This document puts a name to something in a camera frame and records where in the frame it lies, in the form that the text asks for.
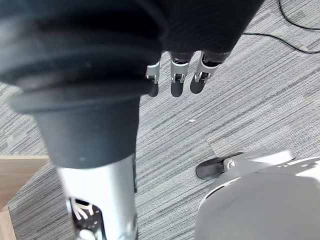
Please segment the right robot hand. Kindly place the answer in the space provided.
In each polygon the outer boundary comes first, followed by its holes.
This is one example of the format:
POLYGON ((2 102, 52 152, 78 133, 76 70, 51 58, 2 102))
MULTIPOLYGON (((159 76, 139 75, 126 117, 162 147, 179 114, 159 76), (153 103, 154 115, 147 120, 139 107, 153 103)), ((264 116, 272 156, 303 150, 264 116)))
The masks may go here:
POLYGON ((136 139, 162 52, 223 62, 260 0, 3 0, 0 80, 32 115, 80 240, 138 237, 136 139))

